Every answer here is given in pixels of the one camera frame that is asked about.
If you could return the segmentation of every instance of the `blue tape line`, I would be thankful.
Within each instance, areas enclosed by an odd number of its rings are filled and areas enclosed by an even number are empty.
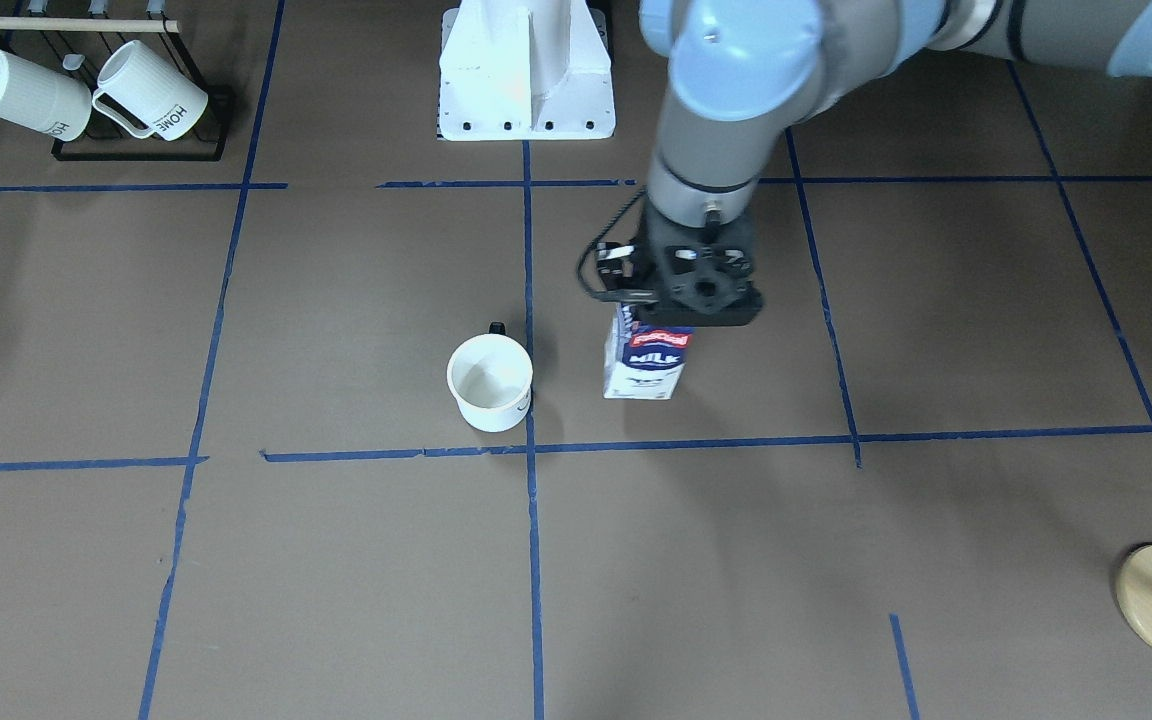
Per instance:
[[[238,251],[238,235],[242,233],[243,215],[247,212],[247,194],[250,191],[252,169],[256,167],[256,149],[260,145],[262,121],[265,118],[265,103],[270,98],[270,79],[274,76],[274,58],[278,54],[278,37],[283,26],[285,0],[278,0],[278,8],[274,12],[274,28],[270,33],[270,54],[265,59],[265,77],[262,78],[260,100],[256,103],[256,114],[252,119],[252,136],[250,145],[247,147],[247,169],[243,172],[243,187],[238,190],[238,207],[234,210],[234,229],[229,236],[229,252],[225,256],[225,273],[220,281],[220,300],[215,302],[215,319],[211,328],[211,343],[207,348],[207,364],[202,374],[202,389],[198,395],[198,416],[195,420],[195,429],[189,439],[189,455],[198,455],[202,446],[202,429],[207,418],[207,402],[211,395],[211,379],[217,370],[217,355],[220,350],[220,331],[225,319],[225,296],[229,291],[229,278],[234,271],[234,255]],[[172,570],[168,574],[168,582],[162,585],[162,596],[159,598],[159,616],[154,624],[154,643],[150,647],[150,661],[145,669],[145,689],[141,694],[141,713],[138,720],[147,720],[150,717],[150,705],[154,699],[154,683],[159,673],[159,659],[162,655],[162,638],[168,626],[168,611],[172,607],[172,592],[175,588],[175,574],[180,564],[180,544],[184,538],[185,503],[194,492],[195,465],[189,465],[184,470],[184,479],[180,483],[180,502],[177,506],[177,524],[175,524],[175,538],[172,546]]]
[[[189,493],[194,491],[194,465],[184,469],[184,479],[180,483],[180,500],[177,502],[177,521],[175,521],[174,536],[172,541],[172,570],[168,573],[168,582],[162,584],[162,594],[159,596],[159,615],[154,621],[154,643],[150,646],[150,662],[145,669],[145,689],[141,692],[139,720],[147,720],[150,717],[150,703],[154,699],[154,682],[159,676],[159,660],[162,657],[162,638],[168,628],[168,608],[172,606],[172,592],[175,589],[175,573],[180,566],[180,543],[184,539],[185,502],[189,501]]]
[[[1074,237],[1078,238],[1078,248],[1083,252],[1083,260],[1087,264],[1087,272],[1092,275],[1092,282],[1096,285],[1097,295],[1101,297],[1101,305],[1105,306],[1105,313],[1111,319],[1111,327],[1114,328],[1114,336],[1119,341],[1119,347],[1123,350],[1123,357],[1126,363],[1128,363],[1128,369],[1132,370],[1132,379],[1135,386],[1137,386],[1137,392],[1140,395],[1140,402],[1144,404],[1144,410],[1149,416],[1149,424],[1152,425],[1152,401],[1149,400],[1149,392],[1144,387],[1144,379],[1140,377],[1140,370],[1135,363],[1135,357],[1132,356],[1132,347],[1128,344],[1128,338],[1123,332],[1123,325],[1119,323],[1119,316],[1114,311],[1114,304],[1111,302],[1111,294],[1105,290],[1105,283],[1101,281],[1100,270],[1096,267],[1096,260],[1092,259],[1091,247],[1087,245],[1087,238],[1083,236],[1082,223],[1078,222],[1078,215],[1074,213],[1073,202],[1069,200],[1069,194],[1064,190],[1064,182],[1060,176],[1060,170],[1056,169],[1056,159],[1053,158],[1051,152],[1051,146],[1047,145],[1047,138],[1043,136],[1043,128],[1038,124],[1038,115],[1034,113],[1033,105],[1029,101],[1029,96],[1025,94],[1025,88],[1021,85],[1020,73],[1016,71],[1016,65],[1011,60],[1007,60],[1007,71],[1011,74],[1011,83],[1016,86],[1016,92],[1020,94],[1020,101],[1024,105],[1025,115],[1029,116],[1029,123],[1034,128],[1034,135],[1038,137],[1038,146],[1043,150],[1043,158],[1047,159],[1047,167],[1051,168],[1052,177],[1056,181],[1056,189],[1060,191],[1060,199],[1064,204],[1064,213],[1069,217],[1070,227],[1074,228]]]
[[[863,465],[861,461],[861,440],[856,433],[856,416],[851,410],[851,393],[847,391],[847,372],[842,366],[842,351],[838,348],[838,333],[833,327],[833,311],[829,309],[829,293],[824,286],[824,270],[820,268],[820,252],[814,243],[814,229],[812,227],[812,210],[808,206],[808,192],[803,185],[803,168],[799,167],[799,151],[794,145],[794,131],[785,128],[785,141],[790,147],[790,167],[794,169],[794,184],[799,191],[799,209],[803,210],[803,228],[808,234],[808,250],[812,252],[812,268],[817,274],[817,283],[820,286],[820,311],[824,313],[824,327],[829,333],[829,344],[833,347],[833,363],[838,370],[838,388],[842,392],[842,410],[847,415],[847,432],[851,433],[851,450],[856,456],[856,468]]]
[[[162,184],[0,184],[0,192],[172,192],[192,190],[287,190],[285,182],[198,182]]]
[[[526,446],[411,447],[403,450],[265,452],[266,462],[339,462],[344,460],[399,460],[407,457],[471,457],[475,455],[522,455]]]
[[[532,407],[526,409],[526,518],[530,520],[526,546],[531,561],[531,697],[535,720],[545,720],[545,653],[540,604],[540,514],[536,507],[536,424]]]
[[[1064,182],[1152,182],[1152,176],[1061,176]]]
[[[927,442],[943,439],[1016,439],[1041,437],[1130,435],[1152,433],[1152,425],[1097,425],[1084,429],[946,430],[932,433],[870,433],[861,442]]]
[[[97,460],[29,460],[0,462],[0,473],[32,470],[108,470],[115,468],[184,468],[205,462],[197,457],[101,457]]]
[[[809,184],[888,184],[888,183],[984,183],[984,182],[1052,182],[1048,176],[873,176],[873,177],[804,177]]]
[[[909,720],[919,720],[918,695],[914,692],[914,674],[909,670],[909,654],[905,652],[905,636],[900,630],[900,617],[892,612],[887,616],[892,623],[892,638],[896,642],[896,660],[900,661],[901,682],[905,683],[905,705],[909,706]]]
[[[636,179],[550,179],[550,181],[389,181],[376,187],[376,190],[433,190],[448,187],[622,187],[639,183]]]
[[[522,141],[522,300],[526,306],[526,355],[532,355],[535,313],[532,313],[531,255],[531,142]],[[540,602],[540,516],[536,507],[536,420],[535,396],[526,408],[526,518],[530,530],[526,547],[531,562],[531,697],[535,720],[545,720],[545,653]]]
[[[1151,183],[1152,176],[1062,176],[1064,182],[1140,182]],[[988,182],[1055,182],[1052,176],[858,176],[803,177],[806,184],[901,184],[901,183],[988,183]],[[531,181],[531,187],[623,187],[636,185],[636,179],[545,179]],[[795,184],[797,179],[759,179],[759,184]],[[389,181],[378,184],[378,190],[420,190],[420,188],[449,187],[522,187],[521,181]]]
[[[1024,439],[1152,434],[1152,425],[1089,425],[1074,429],[996,429],[941,430],[925,433],[867,433],[856,438],[862,444],[935,442],[954,439]],[[536,445],[536,454],[554,455],[562,452],[619,452],[619,450],[707,450],[723,447],[794,447],[812,445],[850,445],[849,435],[788,435],[763,438],[710,439],[649,439],[649,441],[608,441]],[[406,448],[406,450],[340,450],[340,452],[264,452],[268,462],[333,462],[349,460],[386,460],[406,457],[467,457],[475,455],[524,455],[526,446],[500,445],[490,447]]]
[[[619,450],[708,450],[722,447],[791,447],[801,445],[850,445],[849,435],[804,435],[764,438],[714,438],[714,439],[646,439],[646,441],[623,442],[573,442],[538,445],[540,455],[556,452],[619,452]]]

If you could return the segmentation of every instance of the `mug rack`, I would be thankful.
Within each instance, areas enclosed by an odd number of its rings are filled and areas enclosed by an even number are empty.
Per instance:
[[[189,54],[189,48],[180,38],[180,24],[162,14],[162,3],[150,3],[147,18],[144,20],[109,18],[104,12],[105,5],[91,3],[91,12],[86,18],[52,18],[41,14],[46,9],[46,3],[31,3],[29,5],[31,17],[0,17],[0,50],[17,55],[12,44],[13,40],[17,40],[14,33],[26,32],[26,37],[33,37],[36,40],[18,41],[18,45],[31,45],[35,54],[50,50],[61,73],[67,73],[69,77],[84,83],[88,90],[96,90],[96,77],[100,74],[101,65],[114,54],[114,50],[126,44],[128,35],[156,35],[166,56],[180,73],[206,92],[207,108],[187,136],[170,142],[161,141],[157,136],[137,141],[113,120],[93,111],[88,128],[76,141],[52,141],[52,158],[63,161],[214,162],[220,160],[225,151],[225,141],[229,136],[229,123],[233,120],[232,88],[210,85],[206,82],[194,56]],[[81,63],[74,63],[76,56],[82,58]],[[93,61],[93,58],[100,58],[100,61]]]

